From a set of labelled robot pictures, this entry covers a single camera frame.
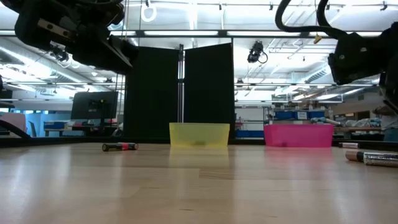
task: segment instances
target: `ceiling light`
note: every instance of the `ceiling light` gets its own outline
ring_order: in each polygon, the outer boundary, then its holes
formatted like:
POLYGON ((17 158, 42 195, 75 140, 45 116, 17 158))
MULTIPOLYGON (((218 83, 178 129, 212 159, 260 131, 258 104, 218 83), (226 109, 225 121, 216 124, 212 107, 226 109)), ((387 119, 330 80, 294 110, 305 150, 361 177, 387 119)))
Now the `ceiling light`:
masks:
POLYGON ((0 30, 0 35, 15 35, 13 30, 0 30))
POLYGON ((22 101, 45 101, 45 99, 24 99, 22 101))
POLYGON ((8 86, 14 87, 14 88, 18 88, 21 90, 26 90, 26 91, 36 91, 34 88, 27 86, 27 85, 11 85, 11 84, 7 84, 8 86))
MULTIPOLYGON (((362 37, 377 37, 381 34, 381 32, 356 32, 358 35, 362 37)), ((315 37, 316 35, 321 37, 328 37, 328 34, 324 32, 310 32, 310 37, 315 37)))
POLYGON ((318 103, 344 103, 343 101, 319 101, 318 103))
POLYGON ((136 31, 111 31, 111 35, 115 36, 122 36, 122 35, 128 35, 128 36, 134 36, 136 35, 136 31))
POLYGON ((57 83, 58 85, 87 85, 88 83, 57 83))
POLYGON ((351 91, 348 91, 348 92, 346 92, 346 93, 343 93, 344 95, 349 95, 349 94, 353 94, 353 93, 356 93, 357 91, 361 91, 361 90, 363 90, 364 88, 359 88, 359 89, 356 89, 356 90, 351 90, 351 91))
POLYGON ((218 35, 218 31, 144 31, 145 35, 218 35))
POLYGON ((227 35, 234 36, 284 36, 293 37, 298 36, 298 32, 283 32, 283 31, 227 31, 227 35))
POLYGON ((306 96, 304 94, 301 94, 299 96, 295 96, 294 100, 301 100, 301 99, 304 99, 304 98, 306 98, 306 96))
POLYGON ((317 100, 327 100, 333 97, 338 96, 339 94, 326 94, 326 95, 322 95, 322 96, 318 96, 317 100))
POLYGON ((346 84, 344 86, 371 87, 374 86, 374 84, 346 84))

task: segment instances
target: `pink bin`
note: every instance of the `pink bin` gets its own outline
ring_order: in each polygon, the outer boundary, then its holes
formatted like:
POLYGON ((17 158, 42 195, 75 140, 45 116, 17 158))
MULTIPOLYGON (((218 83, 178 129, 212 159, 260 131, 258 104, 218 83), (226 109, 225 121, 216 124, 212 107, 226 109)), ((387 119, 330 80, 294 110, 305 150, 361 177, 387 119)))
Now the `pink bin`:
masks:
POLYGON ((264 126, 267 146, 331 147, 332 124, 272 124, 264 126))

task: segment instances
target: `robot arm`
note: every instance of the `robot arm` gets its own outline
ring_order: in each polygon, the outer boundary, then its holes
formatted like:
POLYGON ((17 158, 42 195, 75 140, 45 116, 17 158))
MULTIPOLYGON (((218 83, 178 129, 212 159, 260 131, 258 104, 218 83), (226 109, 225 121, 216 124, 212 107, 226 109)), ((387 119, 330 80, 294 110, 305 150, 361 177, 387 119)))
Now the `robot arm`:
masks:
POLYGON ((325 17, 328 0, 321 0, 317 9, 319 26, 289 27, 282 22, 282 15, 290 0, 282 0, 275 16, 277 27, 285 32, 324 32, 337 39, 335 53, 328 57, 331 74, 338 85, 360 78, 380 74, 379 86, 384 103, 398 114, 398 22, 378 37, 361 37, 333 28, 325 17))
POLYGON ((0 0, 19 13, 15 32, 23 43, 52 51, 65 46, 73 59, 99 69, 127 74, 138 54, 108 26, 124 19, 122 0, 0 0))

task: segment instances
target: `yellow bin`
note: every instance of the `yellow bin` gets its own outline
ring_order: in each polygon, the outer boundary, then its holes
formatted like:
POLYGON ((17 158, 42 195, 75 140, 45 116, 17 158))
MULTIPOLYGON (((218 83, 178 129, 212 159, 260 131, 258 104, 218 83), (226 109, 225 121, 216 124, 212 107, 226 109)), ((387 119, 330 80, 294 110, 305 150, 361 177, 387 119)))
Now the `yellow bin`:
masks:
POLYGON ((226 147, 229 124, 170 123, 172 146, 226 147))

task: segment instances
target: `black screen divider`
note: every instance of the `black screen divider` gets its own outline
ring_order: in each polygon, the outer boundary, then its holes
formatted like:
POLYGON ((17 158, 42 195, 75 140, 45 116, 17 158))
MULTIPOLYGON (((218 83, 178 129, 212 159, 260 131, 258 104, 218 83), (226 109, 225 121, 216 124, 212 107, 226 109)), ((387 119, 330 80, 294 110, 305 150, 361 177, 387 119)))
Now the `black screen divider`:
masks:
POLYGON ((131 74, 126 75, 123 136, 169 138, 177 122, 178 50, 140 47, 131 74))
POLYGON ((185 51, 184 122, 230 124, 235 138, 232 44, 185 51))

